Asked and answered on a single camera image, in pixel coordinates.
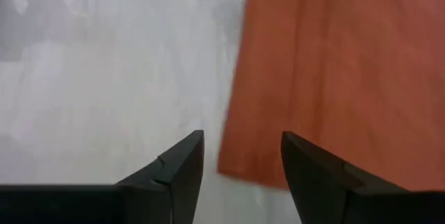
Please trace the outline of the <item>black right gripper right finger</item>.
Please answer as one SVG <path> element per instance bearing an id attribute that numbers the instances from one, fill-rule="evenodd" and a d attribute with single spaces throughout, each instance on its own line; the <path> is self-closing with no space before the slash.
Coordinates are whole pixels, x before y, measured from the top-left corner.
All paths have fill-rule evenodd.
<path id="1" fill-rule="evenodd" d="M 345 224 L 349 197 L 407 190 L 348 163 L 299 135 L 282 133 L 284 174 L 302 224 Z"/>

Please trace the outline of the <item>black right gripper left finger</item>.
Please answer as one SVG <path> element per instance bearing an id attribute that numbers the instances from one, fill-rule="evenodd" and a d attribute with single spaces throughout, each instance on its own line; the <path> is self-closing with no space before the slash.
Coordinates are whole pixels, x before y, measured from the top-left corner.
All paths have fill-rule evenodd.
<path id="1" fill-rule="evenodd" d="M 117 183 L 125 224 L 193 224 L 204 167 L 204 132 L 192 131 Z"/>

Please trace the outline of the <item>orange towel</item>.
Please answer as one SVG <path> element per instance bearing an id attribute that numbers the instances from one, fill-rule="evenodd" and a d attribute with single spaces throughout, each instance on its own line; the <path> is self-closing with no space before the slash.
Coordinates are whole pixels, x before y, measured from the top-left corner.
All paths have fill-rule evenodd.
<path id="1" fill-rule="evenodd" d="M 445 0 L 247 0 L 219 173 L 286 188 L 283 131 L 445 190 Z"/>

